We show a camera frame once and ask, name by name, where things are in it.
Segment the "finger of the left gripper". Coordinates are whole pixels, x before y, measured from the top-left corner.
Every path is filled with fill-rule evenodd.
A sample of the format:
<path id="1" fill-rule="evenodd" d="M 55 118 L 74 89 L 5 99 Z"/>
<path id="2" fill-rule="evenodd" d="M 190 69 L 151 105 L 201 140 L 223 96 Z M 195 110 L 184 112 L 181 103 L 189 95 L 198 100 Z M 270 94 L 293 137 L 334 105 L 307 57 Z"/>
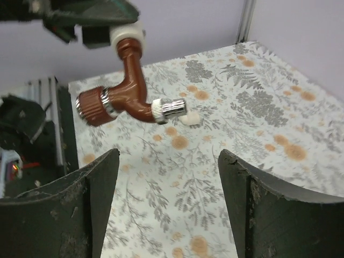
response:
<path id="1" fill-rule="evenodd" d="M 43 25 L 45 29 L 67 44 L 78 41 L 78 36 L 75 34 L 75 28 L 73 26 L 57 26 L 49 23 L 43 23 Z M 82 26 L 81 29 L 82 44 L 86 48 L 98 49 L 111 45 L 109 27 Z"/>
<path id="2" fill-rule="evenodd" d="M 138 21 L 129 1 L 1 1 L 1 21 L 43 20 L 53 25 L 115 26 Z"/>

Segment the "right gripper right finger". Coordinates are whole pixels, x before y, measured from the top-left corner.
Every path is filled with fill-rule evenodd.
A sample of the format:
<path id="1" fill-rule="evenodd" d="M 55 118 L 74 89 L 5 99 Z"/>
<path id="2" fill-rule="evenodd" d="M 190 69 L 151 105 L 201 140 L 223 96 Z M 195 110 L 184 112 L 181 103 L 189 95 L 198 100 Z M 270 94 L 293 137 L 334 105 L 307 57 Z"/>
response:
<path id="1" fill-rule="evenodd" d="M 226 149 L 218 168 L 238 257 L 343 257 L 342 197 L 291 184 Z"/>

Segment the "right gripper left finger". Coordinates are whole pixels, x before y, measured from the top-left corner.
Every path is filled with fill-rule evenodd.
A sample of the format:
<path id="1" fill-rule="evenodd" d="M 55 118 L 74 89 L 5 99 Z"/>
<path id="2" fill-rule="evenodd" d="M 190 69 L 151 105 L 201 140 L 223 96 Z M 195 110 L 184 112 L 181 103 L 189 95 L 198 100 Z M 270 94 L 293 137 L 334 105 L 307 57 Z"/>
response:
<path id="1" fill-rule="evenodd" d="M 58 180 L 1 199 L 1 257 L 100 257 L 118 169 L 113 148 Z"/>

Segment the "white pipe elbow fitting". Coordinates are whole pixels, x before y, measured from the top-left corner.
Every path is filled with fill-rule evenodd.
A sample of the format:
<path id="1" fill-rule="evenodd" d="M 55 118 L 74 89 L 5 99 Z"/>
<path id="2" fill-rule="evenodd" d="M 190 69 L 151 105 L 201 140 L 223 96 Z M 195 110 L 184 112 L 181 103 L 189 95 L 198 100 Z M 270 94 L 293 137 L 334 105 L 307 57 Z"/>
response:
<path id="1" fill-rule="evenodd" d="M 132 24 L 113 26 L 109 28 L 110 45 L 117 50 L 117 44 L 124 39 L 135 39 L 140 42 L 142 50 L 146 47 L 145 33 L 141 21 Z"/>

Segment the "brown faucet with chrome cap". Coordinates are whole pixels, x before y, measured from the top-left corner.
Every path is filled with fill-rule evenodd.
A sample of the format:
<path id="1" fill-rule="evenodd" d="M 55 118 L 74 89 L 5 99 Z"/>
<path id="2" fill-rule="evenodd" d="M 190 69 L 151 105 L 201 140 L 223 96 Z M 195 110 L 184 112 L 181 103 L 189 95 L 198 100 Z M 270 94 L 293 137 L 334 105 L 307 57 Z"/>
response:
<path id="1" fill-rule="evenodd" d="M 183 98 L 155 99 L 147 103 L 147 87 L 140 64 L 142 48 L 137 39 L 123 39 L 116 49 L 124 64 L 124 80 L 114 87 L 99 86 L 80 93 L 76 98 L 80 118 L 97 127 L 115 120 L 125 111 L 141 122 L 163 125 L 171 118 L 187 114 Z"/>

